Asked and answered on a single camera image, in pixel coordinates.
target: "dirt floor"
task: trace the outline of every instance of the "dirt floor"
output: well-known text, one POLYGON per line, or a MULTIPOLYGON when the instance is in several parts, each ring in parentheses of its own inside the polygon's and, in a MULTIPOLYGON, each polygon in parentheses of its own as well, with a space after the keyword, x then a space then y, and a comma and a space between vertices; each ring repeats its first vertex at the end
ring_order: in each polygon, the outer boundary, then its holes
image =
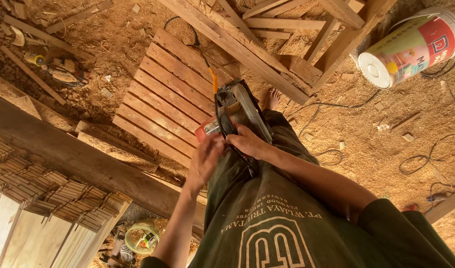
MULTIPOLYGON (((28 7, 28 23, 33 23, 42 29, 44 25, 52 25, 60 21, 60 18, 66 18, 97 4, 99 0, 26 0, 25 2, 28 7), (53 12, 56 15, 45 14, 44 11, 53 12)), ((81 114, 88 112, 91 116, 88 121, 105 125, 103 126, 105 131, 155 157, 160 162, 162 170, 172 176, 183 177, 186 175, 186 168, 159 156, 158 152, 148 144, 111 125, 111 120, 127 91, 131 76, 145 54, 145 47, 150 43, 150 39, 147 36, 141 36, 139 30, 145 28, 147 32, 149 29, 154 32, 157 27, 163 27, 168 19, 176 15, 164 7, 161 4, 162 1, 113 0, 113 2, 114 6, 110 9, 68 27, 65 33, 64 31, 57 33, 59 36, 65 35, 64 40, 75 47, 96 56, 95 63, 82 61, 85 69, 92 72, 90 84, 65 90, 67 86, 54 82, 35 65, 31 68, 69 102, 67 107, 61 107, 52 101, 50 104, 55 110, 74 120, 79 120, 81 114), (135 4, 141 7, 138 14, 132 11, 135 4), (117 77, 107 82, 105 76, 113 71, 117 72, 117 77), (100 93, 101 87, 106 87, 113 97, 107 99, 103 96, 100 93)), ((238 10, 254 5, 255 0, 236 0, 238 10)), ((455 0, 399 0, 391 10, 392 22, 407 18, 426 7, 443 7, 455 13, 455 0)), ((214 9, 221 10, 219 4, 216 4, 214 9)), ((4 9, 0 11, 0 21, 4 12, 4 9)), ((303 14, 305 14, 303 18, 308 20, 326 20, 328 16, 318 3, 315 5, 307 3, 279 17, 298 18, 303 14)), ((192 31, 181 19, 172 21, 166 30, 185 44, 194 42, 192 31)), ((282 52, 303 56, 315 39, 316 33, 312 30, 285 30, 294 33, 295 38, 282 52)), ((331 44, 338 34, 338 31, 334 31, 327 44, 331 44)), ((200 49, 207 55, 222 65, 236 63, 233 57, 204 35, 198 33, 198 36, 200 49)), ((377 33, 374 31, 372 42, 376 40, 378 40, 377 33)), ((263 38, 260 38, 260 41, 272 54, 278 53, 286 42, 263 38)), ((53 47, 49 47, 48 53, 41 46, 20 48, 0 38, 0 46, 2 44, 8 46, 20 57, 25 52, 42 53, 48 58, 60 57, 63 53, 53 47)), ((314 59, 314 63, 324 50, 325 48, 314 59)), ((15 68, 10 60, 2 57, 1 51, 0 59, 6 63, 1 73, 4 79, 35 98, 41 96, 43 90, 21 70, 15 68)), ((262 101, 271 86, 242 64, 237 65, 241 77, 246 79, 254 96, 262 101)), ((428 71, 433 72, 437 69, 438 66, 433 66, 428 71)), ((355 180, 380 198, 389 198, 400 210, 415 203, 422 212, 426 212, 431 208, 431 203, 427 202, 426 198, 430 194, 433 183, 441 182, 455 186, 455 136, 446 138, 435 147, 432 158, 442 161, 432 161, 413 174, 400 173, 399 165, 409 157, 429 155, 435 143, 449 134, 455 134, 455 100, 448 89, 455 96, 455 67, 439 79, 427 80, 416 75, 391 89, 379 91, 370 102, 359 108, 321 106, 310 124, 308 122, 316 113, 317 105, 297 112, 302 106, 286 98, 280 103, 278 110, 287 118, 296 120, 297 126, 294 130, 313 155, 329 149, 339 149, 339 142, 345 142, 346 146, 342 149, 343 161, 328 168, 355 180), (445 81, 446 86, 441 87, 441 80, 445 81), (380 111, 375 108, 379 102, 384 106, 380 111), (397 132, 391 132, 389 128, 416 112, 420 112, 418 119, 397 132), (307 133, 314 137, 311 141, 303 137, 307 133), (405 133, 410 133, 415 140, 407 142, 402 138, 405 133)), ((313 102, 328 102, 355 106, 365 103, 377 91, 378 89, 362 76, 354 61, 349 58, 320 89, 318 97, 311 98, 305 105, 313 102), (354 74, 355 78, 342 79, 342 73, 354 74)), ((414 170, 420 167, 422 162, 418 159, 408 161, 403 170, 414 170)), ((339 155, 326 154, 319 156, 319 160, 325 163, 336 163, 339 155)), ((452 186, 436 184, 431 192, 450 195, 455 192, 455 187, 452 186)), ((455 213, 438 223, 436 228, 455 253, 455 218, 451 219, 451 217, 455 217, 455 213)))

